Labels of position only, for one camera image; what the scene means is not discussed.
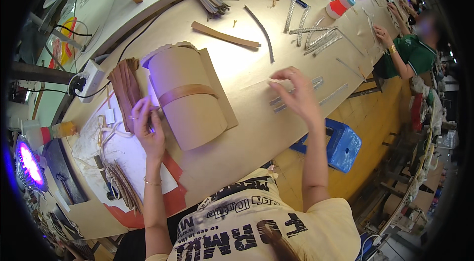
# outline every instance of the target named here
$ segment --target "power strip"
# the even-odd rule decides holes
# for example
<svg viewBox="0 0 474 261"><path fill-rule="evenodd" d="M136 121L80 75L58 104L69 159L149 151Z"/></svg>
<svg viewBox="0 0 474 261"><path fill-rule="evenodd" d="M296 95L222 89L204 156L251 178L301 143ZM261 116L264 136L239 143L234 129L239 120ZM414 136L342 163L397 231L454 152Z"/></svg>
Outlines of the power strip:
<svg viewBox="0 0 474 261"><path fill-rule="evenodd" d="M79 96L89 96L99 89L99 84L105 76L104 70L94 61L89 60L86 64L84 72L81 73L86 79L86 84L80 92L78 89L75 89L75 93ZM94 97L89 98L79 98L82 103L90 103Z"/></svg>

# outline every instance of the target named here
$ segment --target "cardboard cylinder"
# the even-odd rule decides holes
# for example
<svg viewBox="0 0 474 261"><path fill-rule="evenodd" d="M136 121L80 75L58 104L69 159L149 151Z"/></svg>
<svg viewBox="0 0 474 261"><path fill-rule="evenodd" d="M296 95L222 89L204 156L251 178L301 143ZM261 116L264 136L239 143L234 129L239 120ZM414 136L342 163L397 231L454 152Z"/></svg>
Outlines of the cardboard cylinder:
<svg viewBox="0 0 474 261"><path fill-rule="evenodd" d="M162 48L147 59L145 67L158 98L183 85L211 86L199 53L190 47ZM216 97L193 94L166 104L163 112L181 150L191 150L215 139L227 122Z"/></svg>

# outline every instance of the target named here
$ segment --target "bracelet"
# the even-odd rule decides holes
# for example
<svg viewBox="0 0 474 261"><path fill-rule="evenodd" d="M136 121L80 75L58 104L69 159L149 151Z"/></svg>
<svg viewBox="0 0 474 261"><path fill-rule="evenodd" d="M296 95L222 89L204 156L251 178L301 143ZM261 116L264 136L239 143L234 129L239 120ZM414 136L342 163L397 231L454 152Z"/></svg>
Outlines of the bracelet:
<svg viewBox="0 0 474 261"><path fill-rule="evenodd" d="M156 183L152 183L152 182L148 182L147 180L145 180L145 177L143 177L143 181L145 182L145 184L149 184L149 185L153 185L153 186L161 186L161 180L160 180L160 183L159 184L156 184Z"/></svg>
<svg viewBox="0 0 474 261"><path fill-rule="evenodd" d="M395 47L395 44L392 44L391 46L389 46L388 50L390 51L391 54L394 54L395 52L397 52L397 48Z"/></svg>

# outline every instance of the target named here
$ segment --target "woven strap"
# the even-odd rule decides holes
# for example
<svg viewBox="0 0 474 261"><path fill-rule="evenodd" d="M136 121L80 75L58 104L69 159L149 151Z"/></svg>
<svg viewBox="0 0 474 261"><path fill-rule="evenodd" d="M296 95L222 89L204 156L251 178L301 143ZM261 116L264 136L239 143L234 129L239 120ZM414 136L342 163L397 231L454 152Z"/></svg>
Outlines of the woven strap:
<svg viewBox="0 0 474 261"><path fill-rule="evenodd" d="M175 87L172 90L163 93L158 101L163 108L174 100L193 94L210 94L215 98L219 98L219 95L210 86L203 84L188 84Z"/></svg>

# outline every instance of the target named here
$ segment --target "pen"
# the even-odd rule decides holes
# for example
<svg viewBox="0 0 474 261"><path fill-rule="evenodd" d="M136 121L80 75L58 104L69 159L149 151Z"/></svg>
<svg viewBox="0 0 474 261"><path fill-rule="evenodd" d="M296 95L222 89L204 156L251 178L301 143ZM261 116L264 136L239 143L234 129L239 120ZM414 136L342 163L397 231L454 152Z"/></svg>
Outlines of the pen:
<svg viewBox="0 0 474 261"><path fill-rule="evenodd" d="M296 3L298 3L301 7L303 8L306 8L308 7L308 4L306 4L305 2L301 1L301 0L296 0Z"/></svg>

